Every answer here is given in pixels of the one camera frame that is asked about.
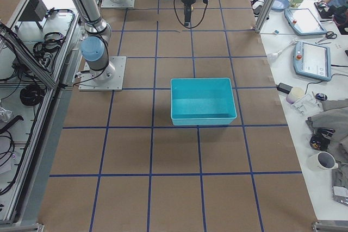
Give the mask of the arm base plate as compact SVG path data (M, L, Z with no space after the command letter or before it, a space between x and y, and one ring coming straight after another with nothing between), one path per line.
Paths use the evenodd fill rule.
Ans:
M102 9L133 9L135 0L101 0Z
M126 68L125 56L110 56L109 65L100 75L100 72L91 71L82 75L79 91L121 91Z

